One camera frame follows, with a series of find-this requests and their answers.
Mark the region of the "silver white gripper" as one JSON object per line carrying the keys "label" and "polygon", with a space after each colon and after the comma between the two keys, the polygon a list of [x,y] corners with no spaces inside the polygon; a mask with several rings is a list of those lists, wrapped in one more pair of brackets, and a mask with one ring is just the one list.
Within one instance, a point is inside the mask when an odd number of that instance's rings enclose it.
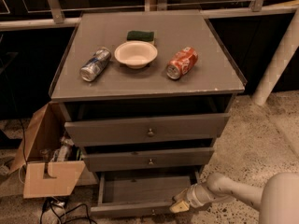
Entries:
{"label": "silver white gripper", "polygon": [[191,207],[199,208],[214,200],[215,196],[207,189],[206,184],[194,184],[174,197],[170,211],[172,213],[187,212]]}

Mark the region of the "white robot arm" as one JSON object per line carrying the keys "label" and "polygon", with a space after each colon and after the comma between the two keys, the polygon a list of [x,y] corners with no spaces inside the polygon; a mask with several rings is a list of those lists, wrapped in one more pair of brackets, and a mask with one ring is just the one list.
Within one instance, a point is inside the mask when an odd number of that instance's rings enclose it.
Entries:
{"label": "white robot arm", "polygon": [[220,173],[194,184],[174,197],[172,213],[187,212],[207,203],[239,200],[259,212],[259,224],[299,224],[299,174],[279,173],[263,188],[236,182]]}

